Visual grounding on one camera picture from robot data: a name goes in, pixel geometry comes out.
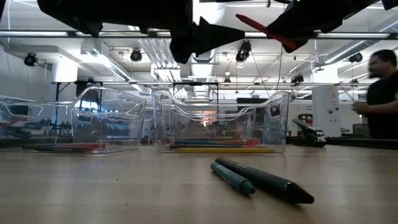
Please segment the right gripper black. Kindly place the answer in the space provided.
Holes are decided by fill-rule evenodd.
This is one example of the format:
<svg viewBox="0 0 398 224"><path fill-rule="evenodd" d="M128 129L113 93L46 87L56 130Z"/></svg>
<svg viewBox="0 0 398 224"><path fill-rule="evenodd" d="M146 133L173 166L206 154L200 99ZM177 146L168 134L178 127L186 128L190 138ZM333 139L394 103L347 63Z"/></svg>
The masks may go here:
<svg viewBox="0 0 398 224"><path fill-rule="evenodd" d="M305 45L315 31L328 33L343 20L374 4L373 0L301 0L289 4L274 22L266 27L267 36L278 40L288 53Z"/></svg>

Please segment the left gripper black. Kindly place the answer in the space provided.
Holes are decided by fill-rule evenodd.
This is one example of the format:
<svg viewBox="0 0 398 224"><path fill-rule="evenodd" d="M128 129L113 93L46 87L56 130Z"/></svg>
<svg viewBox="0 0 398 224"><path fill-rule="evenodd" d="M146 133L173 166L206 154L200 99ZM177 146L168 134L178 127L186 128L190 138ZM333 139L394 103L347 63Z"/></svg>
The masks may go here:
<svg viewBox="0 0 398 224"><path fill-rule="evenodd" d="M203 17L195 27L191 1L147 0L140 4L139 31L148 34L150 29L168 30L170 51L178 63L186 64L193 52L200 55L245 38L245 31L210 24Z"/></svg>

